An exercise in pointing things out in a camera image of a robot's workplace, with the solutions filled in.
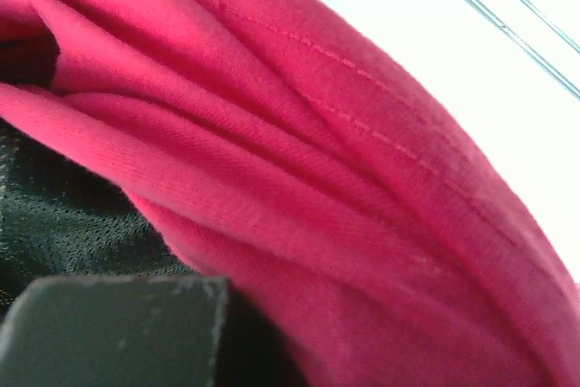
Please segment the magenta pink cloth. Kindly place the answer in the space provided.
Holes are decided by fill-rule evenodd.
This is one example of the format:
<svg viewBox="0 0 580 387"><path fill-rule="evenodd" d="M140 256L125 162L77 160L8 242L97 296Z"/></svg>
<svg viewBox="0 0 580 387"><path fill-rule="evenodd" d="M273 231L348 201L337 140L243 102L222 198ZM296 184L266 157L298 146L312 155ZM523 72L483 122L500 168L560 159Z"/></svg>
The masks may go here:
<svg viewBox="0 0 580 387"><path fill-rule="evenodd" d="M1 115L229 277L313 386L579 383L536 221L317 0L1 0Z"/></svg>

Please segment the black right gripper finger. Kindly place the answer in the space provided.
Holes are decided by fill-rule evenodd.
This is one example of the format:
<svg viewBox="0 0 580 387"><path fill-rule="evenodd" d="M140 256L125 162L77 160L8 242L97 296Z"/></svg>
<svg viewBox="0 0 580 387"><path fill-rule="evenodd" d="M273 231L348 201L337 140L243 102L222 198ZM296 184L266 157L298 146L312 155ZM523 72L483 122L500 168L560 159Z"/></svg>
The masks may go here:
<svg viewBox="0 0 580 387"><path fill-rule="evenodd" d="M4 386L211 386L223 278L32 282L1 324Z"/></svg>

